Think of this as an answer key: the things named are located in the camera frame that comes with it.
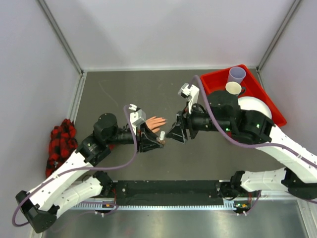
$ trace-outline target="human hand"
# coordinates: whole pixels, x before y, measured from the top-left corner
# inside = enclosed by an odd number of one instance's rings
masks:
[[[147,127],[153,133],[157,133],[160,130],[159,127],[166,124],[166,119],[165,118],[152,117],[150,119],[147,119],[145,123],[147,124]]]

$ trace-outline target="red cloth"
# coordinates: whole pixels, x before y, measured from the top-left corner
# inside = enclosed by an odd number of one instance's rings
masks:
[[[78,147],[75,135],[74,122],[69,119],[65,119],[60,126],[55,126],[51,131],[49,159],[45,170],[46,177],[57,170]]]

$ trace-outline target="gray table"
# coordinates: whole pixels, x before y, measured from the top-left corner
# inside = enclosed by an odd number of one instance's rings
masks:
[[[76,119],[78,141],[92,133],[93,124],[103,113],[114,113],[118,125],[126,125],[122,108],[130,103],[141,107],[147,118],[165,117],[168,123],[162,130],[169,130],[176,112],[185,106],[185,100],[177,95],[180,87],[193,75],[211,71],[89,72]],[[117,146],[100,166],[121,165],[132,154],[132,145]],[[113,180],[230,179],[238,170],[256,172],[281,167],[264,152],[234,146],[218,132],[199,132],[187,144],[168,140],[164,149],[138,154],[133,164],[110,171],[109,175]]]

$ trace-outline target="gray surface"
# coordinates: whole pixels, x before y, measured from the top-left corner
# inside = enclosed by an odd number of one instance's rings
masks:
[[[89,72],[76,120],[77,139],[92,133],[99,115],[114,113],[126,125],[123,106],[133,103],[151,116],[167,118],[167,131],[186,102],[177,95],[193,75],[211,70]],[[133,154],[132,145],[117,146],[100,166],[121,165]],[[110,171],[112,179],[230,179],[238,170],[265,171],[281,168],[271,156],[227,142],[218,132],[199,132],[186,145],[168,140],[164,149],[138,154],[129,167]]]
[[[60,229],[82,211],[69,211]],[[109,217],[86,214],[44,238],[307,238],[297,201],[261,201],[249,216],[231,211],[118,211]]]

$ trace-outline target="red dish rack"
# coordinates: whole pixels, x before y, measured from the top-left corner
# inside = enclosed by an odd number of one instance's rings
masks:
[[[246,71],[246,77],[241,82],[241,86],[246,88],[246,92],[241,97],[251,96],[262,100],[271,110],[274,123],[279,127],[286,125],[286,119],[260,86],[258,81],[253,77],[248,68],[244,64],[237,65],[237,67],[241,67]],[[226,68],[201,76],[201,81],[207,95],[214,91],[225,90],[230,69],[231,68]]]

